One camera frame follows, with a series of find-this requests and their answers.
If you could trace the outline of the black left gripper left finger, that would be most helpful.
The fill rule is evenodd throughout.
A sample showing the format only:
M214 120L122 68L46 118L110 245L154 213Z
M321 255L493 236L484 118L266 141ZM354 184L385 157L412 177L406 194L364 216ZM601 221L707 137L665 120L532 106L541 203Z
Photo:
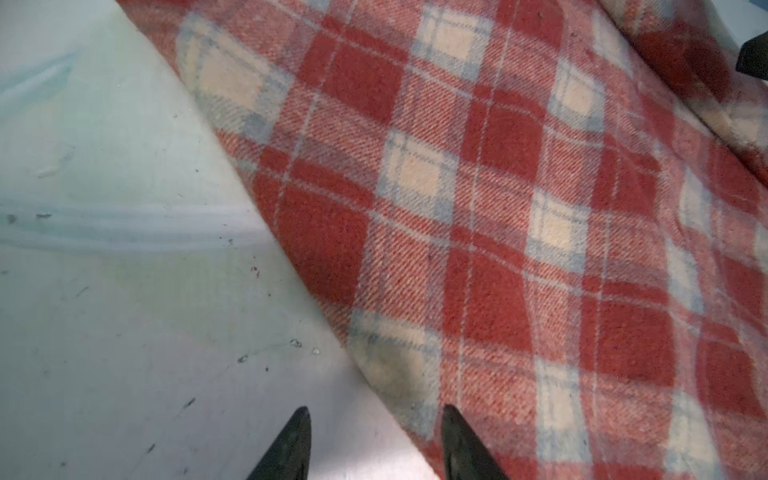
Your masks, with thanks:
M312 445L309 408L295 410L247 480L306 480Z

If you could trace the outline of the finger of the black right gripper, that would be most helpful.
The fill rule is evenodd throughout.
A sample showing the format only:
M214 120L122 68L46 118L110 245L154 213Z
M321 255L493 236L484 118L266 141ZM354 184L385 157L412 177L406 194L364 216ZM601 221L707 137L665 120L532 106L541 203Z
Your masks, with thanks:
M753 37L741 46L736 71L760 80L768 80L768 32Z

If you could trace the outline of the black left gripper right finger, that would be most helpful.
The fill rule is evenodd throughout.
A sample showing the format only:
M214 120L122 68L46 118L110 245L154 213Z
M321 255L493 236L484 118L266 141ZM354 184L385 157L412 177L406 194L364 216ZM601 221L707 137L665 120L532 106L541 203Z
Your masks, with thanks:
M441 441L446 479L508 480L458 408L451 404L443 408Z

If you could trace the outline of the red plaid skirt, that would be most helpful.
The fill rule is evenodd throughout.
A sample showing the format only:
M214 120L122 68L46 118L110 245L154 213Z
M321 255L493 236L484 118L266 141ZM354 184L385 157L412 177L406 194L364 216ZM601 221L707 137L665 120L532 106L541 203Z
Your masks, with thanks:
M767 475L767 87L708 1L125 1L429 464Z

